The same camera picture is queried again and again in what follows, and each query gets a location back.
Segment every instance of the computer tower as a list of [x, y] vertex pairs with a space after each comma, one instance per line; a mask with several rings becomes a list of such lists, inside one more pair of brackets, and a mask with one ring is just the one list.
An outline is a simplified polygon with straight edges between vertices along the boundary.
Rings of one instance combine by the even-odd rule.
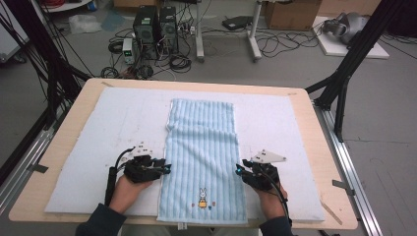
[[164, 53], [178, 53], [178, 33], [175, 7], [163, 7], [159, 12]]
[[156, 6], [142, 5], [133, 22], [140, 54], [145, 59], [158, 59], [158, 44], [161, 40]]

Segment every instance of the sleeve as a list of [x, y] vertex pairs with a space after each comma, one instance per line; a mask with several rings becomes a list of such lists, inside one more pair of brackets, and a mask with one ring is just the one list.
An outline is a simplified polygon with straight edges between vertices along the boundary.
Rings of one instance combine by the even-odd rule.
[[277, 217], [260, 225], [264, 236], [293, 236], [288, 218]]
[[77, 227], [76, 236], [115, 236], [125, 220], [126, 216], [98, 204], [89, 220]]

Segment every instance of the gray floor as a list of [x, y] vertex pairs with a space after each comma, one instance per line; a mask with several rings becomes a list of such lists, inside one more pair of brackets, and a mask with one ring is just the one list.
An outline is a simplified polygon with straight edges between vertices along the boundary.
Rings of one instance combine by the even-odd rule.
[[[118, 30], [129, 28], [131, 20], [120, 20], [106, 10], [89, 13], [84, 9], [55, 15], [57, 23], [68, 16], [92, 14], [99, 22], [113, 20], [107, 30], [69, 34], [78, 54], [90, 70], [99, 75], [109, 65], [108, 39]], [[203, 20], [203, 25], [221, 29], [224, 18]], [[322, 49], [299, 48], [274, 58], [252, 62], [244, 35], [205, 35], [206, 61], [190, 58], [192, 70], [175, 74], [163, 72], [154, 80], [306, 88], [331, 75], [342, 58], [325, 56]], [[384, 235], [417, 235], [417, 64], [416, 59], [380, 42], [388, 60], [366, 59], [354, 74], [346, 101], [343, 136]], [[391, 44], [417, 56], [417, 45], [392, 41]], [[67, 50], [72, 64], [82, 70], [75, 54]], [[316, 98], [319, 92], [311, 94]], [[9, 62], [0, 68], [0, 164], [11, 154], [46, 106], [32, 66]], [[73, 235], [72, 223], [21, 223], [8, 219], [11, 203], [0, 216], [0, 235]], [[294, 230], [298, 235], [319, 235], [312, 230]], [[330, 231], [341, 235], [365, 235], [354, 231]]]

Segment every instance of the towel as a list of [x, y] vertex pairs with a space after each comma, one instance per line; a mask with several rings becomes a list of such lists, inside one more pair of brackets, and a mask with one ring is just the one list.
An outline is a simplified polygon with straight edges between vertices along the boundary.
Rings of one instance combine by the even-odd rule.
[[238, 140], [232, 103], [173, 99], [157, 220], [247, 223], [243, 182], [235, 171]]

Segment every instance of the cartoon embroidery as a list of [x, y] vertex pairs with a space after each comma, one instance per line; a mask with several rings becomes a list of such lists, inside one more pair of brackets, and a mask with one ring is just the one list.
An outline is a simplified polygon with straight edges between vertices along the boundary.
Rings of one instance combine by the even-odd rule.
[[199, 200], [199, 207], [206, 208], [208, 206], [208, 202], [206, 201], [206, 188], [200, 189], [200, 200]]

